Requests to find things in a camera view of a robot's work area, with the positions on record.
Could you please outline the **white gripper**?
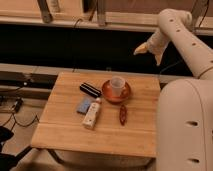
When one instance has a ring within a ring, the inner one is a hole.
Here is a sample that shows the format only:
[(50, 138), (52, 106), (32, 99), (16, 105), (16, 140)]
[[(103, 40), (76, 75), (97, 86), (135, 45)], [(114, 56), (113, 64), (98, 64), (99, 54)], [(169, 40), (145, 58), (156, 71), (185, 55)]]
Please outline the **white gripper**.
[(134, 50), (134, 55), (144, 54), (149, 51), (155, 55), (156, 65), (159, 66), (169, 42), (170, 39), (160, 29), (157, 29), (147, 40), (147, 43), (142, 43)]

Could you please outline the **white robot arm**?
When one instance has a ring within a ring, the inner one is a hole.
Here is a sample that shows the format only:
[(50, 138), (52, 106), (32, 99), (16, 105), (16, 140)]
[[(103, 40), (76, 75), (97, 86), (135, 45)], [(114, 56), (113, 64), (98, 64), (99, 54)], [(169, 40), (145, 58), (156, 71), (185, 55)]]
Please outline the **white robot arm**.
[(158, 28), (135, 49), (157, 62), (173, 43), (193, 76), (168, 83), (159, 96), (156, 171), (213, 171), (213, 49), (190, 30), (192, 14), (164, 9)]

